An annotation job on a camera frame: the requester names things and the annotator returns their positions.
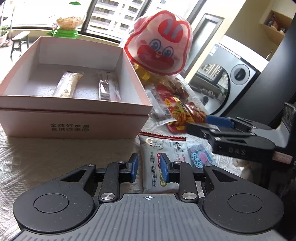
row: washing machine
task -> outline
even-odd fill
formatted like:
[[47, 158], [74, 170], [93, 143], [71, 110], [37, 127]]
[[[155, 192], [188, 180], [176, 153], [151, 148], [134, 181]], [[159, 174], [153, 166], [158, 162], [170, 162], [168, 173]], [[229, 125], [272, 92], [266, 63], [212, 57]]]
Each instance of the washing machine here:
[[225, 116], [267, 64], [267, 60], [251, 49], [224, 36], [189, 85], [210, 114]]

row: gray ribbed plate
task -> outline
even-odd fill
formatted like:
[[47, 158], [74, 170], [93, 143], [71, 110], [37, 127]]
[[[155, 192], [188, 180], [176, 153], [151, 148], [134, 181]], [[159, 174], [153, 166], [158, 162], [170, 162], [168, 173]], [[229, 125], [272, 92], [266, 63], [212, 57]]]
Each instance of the gray ribbed plate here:
[[124, 194], [118, 202], [102, 204], [88, 223], [73, 231], [56, 235], [23, 231], [14, 240], [284, 241], [285, 239], [275, 231], [258, 235], [226, 232], [211, 224], [196, 204], [181, 202], [173, 194]]

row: cardboard box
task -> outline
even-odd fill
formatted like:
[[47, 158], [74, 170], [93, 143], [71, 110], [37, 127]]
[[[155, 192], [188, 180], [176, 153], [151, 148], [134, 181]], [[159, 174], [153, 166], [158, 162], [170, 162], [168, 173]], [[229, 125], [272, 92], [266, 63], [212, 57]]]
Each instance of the cardboard box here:
[[[114, 71], [122, 102], [98, 100], [98, 69]], [[51, 97], [66, 71], [84, 73], [74, 98]], [[0, 122], [8, 136], [135, 138], [151, 103], [122, 48], [40, 37], [0, 84]]]

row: snack jar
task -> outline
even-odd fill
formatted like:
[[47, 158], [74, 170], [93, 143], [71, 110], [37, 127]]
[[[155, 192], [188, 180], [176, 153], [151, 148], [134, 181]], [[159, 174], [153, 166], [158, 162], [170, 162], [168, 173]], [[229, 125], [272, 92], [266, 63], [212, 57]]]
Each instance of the snack jar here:
[[86, 11], [79, 2], [70, 2], [61, 7], [61, 12], [56, 16], [58, 28], [54, 37], [78, 38], [77, 28], [85, 20]]

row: metal screw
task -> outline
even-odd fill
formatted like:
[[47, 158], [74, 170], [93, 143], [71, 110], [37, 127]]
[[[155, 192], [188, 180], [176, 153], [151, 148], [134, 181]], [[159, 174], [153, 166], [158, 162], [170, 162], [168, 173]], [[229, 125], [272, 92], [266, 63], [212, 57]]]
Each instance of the metal screw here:
[[197, 195], [193, 192], [186, 192], [182, 195], [182, 197], [186, 200], [193, 200], [197, 197]]
[[113, 198], [115, 198], [115, 195], [113, 193], [110, 192], [105, 192], [101, 195], [101, 198], [103, 200], [112, 200]]

